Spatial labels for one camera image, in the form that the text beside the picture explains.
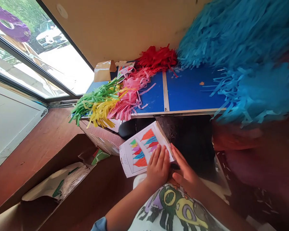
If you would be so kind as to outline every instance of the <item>white t-shirt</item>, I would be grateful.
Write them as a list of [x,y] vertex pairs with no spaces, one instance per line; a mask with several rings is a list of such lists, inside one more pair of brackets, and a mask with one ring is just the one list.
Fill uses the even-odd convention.
[[182,187],[165,184],[138,211],[130,231],[229,231]]

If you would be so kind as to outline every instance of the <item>white car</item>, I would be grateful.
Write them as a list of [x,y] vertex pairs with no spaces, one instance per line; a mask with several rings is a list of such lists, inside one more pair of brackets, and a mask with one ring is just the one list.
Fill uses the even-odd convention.
[[49,20],[40,25],[40,34],[36,37],[38,43],[45,49],[67,43],[68,40],[59,28]]

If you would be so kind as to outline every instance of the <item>blue sleeve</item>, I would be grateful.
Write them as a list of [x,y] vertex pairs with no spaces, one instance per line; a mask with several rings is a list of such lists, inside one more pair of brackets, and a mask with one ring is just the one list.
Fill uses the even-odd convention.
[[106,217],[102,217],[101,219],[97,220],[94,223],[91,231],[107,231],[106,225],[107,225]]

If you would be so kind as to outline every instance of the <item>table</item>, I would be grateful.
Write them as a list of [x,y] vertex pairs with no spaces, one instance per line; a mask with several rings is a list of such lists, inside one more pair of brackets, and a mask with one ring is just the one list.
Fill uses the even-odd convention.
[[[217,85],[213,79],[221,77],[219,69],[203,66],[192,70],[181,70],[175,67],[174,70],[177,71],[178,78],[171,70],[159,72],[151,77],[151,83],[140,90],[140,92],[145,91],[156,83],[149,92],[141,96],[142,105],[148,104],[148,106],[144,109],[137,108],[137,114],[132,114],[132,118],[159,115],[209,115],[214,114],[225,103],[224,95],[216,93],[210,97],[212,92],[203,92],[203,90],[213,90],[214,87],[207,88],[200,85],[201,82],[204,82],[204,86]],[[106,83],[107,81],[93,82],[87,93]]]

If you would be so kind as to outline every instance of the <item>window frame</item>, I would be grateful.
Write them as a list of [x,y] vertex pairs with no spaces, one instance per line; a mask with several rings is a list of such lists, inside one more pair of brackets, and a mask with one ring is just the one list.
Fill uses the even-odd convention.
[[[92,69],[94,72],[94,67],[90,64],[90,62],[87,60],[87,58],[83,55],[83,53],[80,51],[80,49],[76,46],[76,44],[73,42],[73,40],[70,38],[70,36],[66,33],[66,31],[63,29],[63,27],[59,24],[59,22],[56,20],[56,18],[51,14],[49,9],[45,6],[45,4],[42,2],[42,0],[36,0],[36,2],[40,5],[40,7],[45,11],[45,13],[48,15],[48,17],[53,21],[53,23],[59,28],[59,30],[64,34],[64,36],[68,39],[70,44],[73,46],[73,48],[77,51],[77,53],[81,56],[81,58],[86,62],[86,64]],[[53,97],[53,98],[44,98],[40,96],[39,94],[33,92],[32,90],[20,85],[19,83],[7,78],[6,76],[2,75],[0,73],[0,82],[7,84],[19,91],[22,91],[26,93],[27,95],[30,95],[44,103],[53,103],[57,101],[64,101],[64,100],[71,100],[71,99],[80,99],[81,95],[76,95],[73,93],[70,89],[68,89],[63,83],[61,83],[59,80],[54,78],[51,74],[49,74],[46,70],[44,70],[42,67],[37,65],[33,60],[29,58],[28,55],[25,53],[22,53],[19,51],[16,47],[14,47],[12,44],[10,44],[8,41],[6,41],[4,38],[0,36],[0,47],[10,53],[12,56],[17,58],[22,63],[26,64],[28,67],[30,67],[32,70],[34,70],[36,73],[43,76],[46,80],[53,83],[56,87],[64,91],[68,94],[68,96],[61,96],[61,97]]]

